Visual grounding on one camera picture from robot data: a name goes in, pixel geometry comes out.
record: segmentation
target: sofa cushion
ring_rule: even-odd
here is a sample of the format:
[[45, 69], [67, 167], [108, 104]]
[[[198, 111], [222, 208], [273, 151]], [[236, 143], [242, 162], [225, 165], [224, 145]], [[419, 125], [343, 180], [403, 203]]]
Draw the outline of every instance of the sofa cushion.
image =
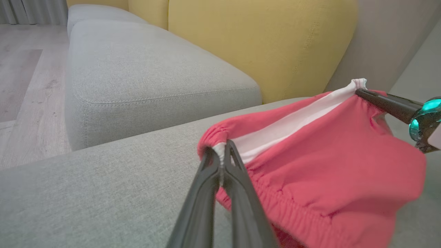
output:
[[[199, 166], [196, 146], [203, 133], [232, 116], [297, 100], [301, 99], [242, 109], [0, 171], [2, 247], [165, 247]], [[392, 129], [398, 133], [401, 127]], [[440, 160], [441, 152], [427, 154], [424, 192], [398, 212], [391, 248], [438, 246]], [[231, 216], [219, 204], [214, 227], [214, 247], [231, 247]]]
[[66, 126], [73, 150], [261, 103], [252, 78], [159, 27], [87, 20], [72, 30]]
[[133, 23], [147, 23], [136, 15], [120, 8], [96, 5], [96, 4], [75, 4], [69, 8], [67, 19], [67, 36], [70, 38], [72, 28], [82, 20], [101, 19], [116, 20]]

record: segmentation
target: white lining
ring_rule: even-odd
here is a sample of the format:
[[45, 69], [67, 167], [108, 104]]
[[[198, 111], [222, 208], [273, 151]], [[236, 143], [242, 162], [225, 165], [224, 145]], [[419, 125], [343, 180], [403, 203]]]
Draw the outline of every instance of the white lining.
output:
[[[302, 127], [324, 116], [354, 95], [358, 88], [366, 89], [366, 79], [353, 79], [345, 88], [338, 89], [310, 105], [295, 111], [258, 131], [232, 139], [244, 164], [260, 153], [297, 132]], [[213, 147], [220, 158], [224, 157], [225, 143]]]

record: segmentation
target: yellow cushion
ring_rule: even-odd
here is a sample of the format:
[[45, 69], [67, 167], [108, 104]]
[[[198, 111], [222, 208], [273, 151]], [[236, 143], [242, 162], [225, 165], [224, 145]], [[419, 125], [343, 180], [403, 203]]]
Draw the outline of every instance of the yellow cushion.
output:
[[99, 4], [113, 6], [127, 11], [129, 10], [129, 4], [127, 0], [67, 0], [68, 7], [74, 4]]
[[357, 22], [356, 0], [170, 0], [168, 30], [259, 84], [264, 103], [321, 93]]
[[129, 0], [129, 11], [150, 24], [168, 28], [168, 0]]

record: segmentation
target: curtain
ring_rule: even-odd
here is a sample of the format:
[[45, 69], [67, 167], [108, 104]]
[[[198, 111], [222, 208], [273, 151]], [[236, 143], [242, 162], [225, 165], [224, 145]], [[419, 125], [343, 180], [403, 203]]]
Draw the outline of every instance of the curtain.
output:
[[0, 24], [67, 24], [66, 0], [0, 0]]

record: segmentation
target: gathered fabric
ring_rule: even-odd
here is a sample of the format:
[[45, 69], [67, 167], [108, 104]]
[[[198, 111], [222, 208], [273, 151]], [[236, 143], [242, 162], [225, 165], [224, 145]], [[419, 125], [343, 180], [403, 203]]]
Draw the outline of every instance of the gathered fabric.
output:
[[[281, 247], [382, 248], [396, 212], [422, 193], [426, 160], [393, 137], [384, 112], [342, 89], [210, 127], [198, 144], [223, 160], [228, 139], [245, 164]], [[231, 209], [220, 189], [216, 199]]]

